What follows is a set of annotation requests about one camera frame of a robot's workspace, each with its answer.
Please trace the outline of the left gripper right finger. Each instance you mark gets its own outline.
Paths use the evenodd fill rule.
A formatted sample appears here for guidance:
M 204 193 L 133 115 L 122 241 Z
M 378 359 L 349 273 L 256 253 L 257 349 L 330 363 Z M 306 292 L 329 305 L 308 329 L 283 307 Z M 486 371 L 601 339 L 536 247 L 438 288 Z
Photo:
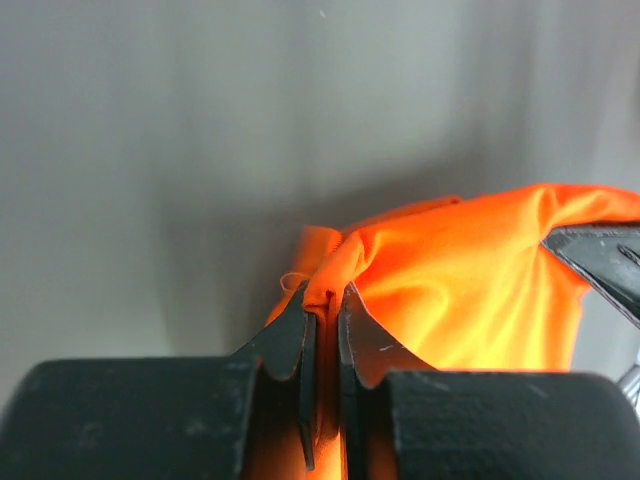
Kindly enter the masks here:
M 338 316 L 346 479 L 635 479 L 639 422 L 586 373 L 443 372 L 383 328 L 354 286 Z

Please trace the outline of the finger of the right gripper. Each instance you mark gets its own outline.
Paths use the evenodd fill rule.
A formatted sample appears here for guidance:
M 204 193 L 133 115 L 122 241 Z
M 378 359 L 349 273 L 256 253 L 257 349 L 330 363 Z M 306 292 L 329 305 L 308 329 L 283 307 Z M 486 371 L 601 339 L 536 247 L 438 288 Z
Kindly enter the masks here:
M 639 224 L 557 227 L 542 245 L 587 281 L 632 325 L 639 325 Z

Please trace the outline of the orange t-shirt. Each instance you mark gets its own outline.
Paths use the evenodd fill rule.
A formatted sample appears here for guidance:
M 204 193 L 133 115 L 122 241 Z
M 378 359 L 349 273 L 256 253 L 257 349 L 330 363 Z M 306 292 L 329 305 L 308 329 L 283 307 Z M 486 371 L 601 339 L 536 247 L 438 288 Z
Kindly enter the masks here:
M 304 232 L 285 299 L 318 318 L 315 479 L 343 475 L 335 406 L 337 316 L 354 284 L 372 316 L 441 370 L 566 372 L 588 283 L 542 245 L 557 227 L 635 222 L 636 193 L 540 184 L 420 202 L 335 230 Z

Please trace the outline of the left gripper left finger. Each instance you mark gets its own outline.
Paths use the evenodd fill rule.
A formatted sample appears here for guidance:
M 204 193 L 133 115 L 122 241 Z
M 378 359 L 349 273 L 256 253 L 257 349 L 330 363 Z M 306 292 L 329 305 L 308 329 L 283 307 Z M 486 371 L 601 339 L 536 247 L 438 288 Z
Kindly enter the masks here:
M 5 479 L 304 479 L 316 321 L 293 294 L 229 356 L 40 363 L 1 416 Z

